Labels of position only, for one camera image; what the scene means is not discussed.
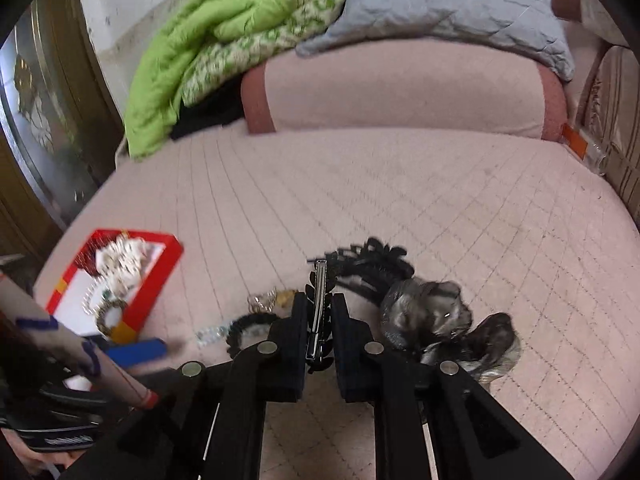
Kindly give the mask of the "person left hand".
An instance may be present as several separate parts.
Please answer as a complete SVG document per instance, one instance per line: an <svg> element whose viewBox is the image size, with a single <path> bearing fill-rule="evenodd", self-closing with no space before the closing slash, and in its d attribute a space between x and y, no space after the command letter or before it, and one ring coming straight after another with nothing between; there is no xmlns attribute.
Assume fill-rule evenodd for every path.
<svg viewBox="0 0 640 480"><path fill-rule="evenodd" d="M68 468L85 453L85 451L39 453L29 448L13 430L2 429L2 434L13 452L30 474L39 474L48 468L49 464Z"/></svg>

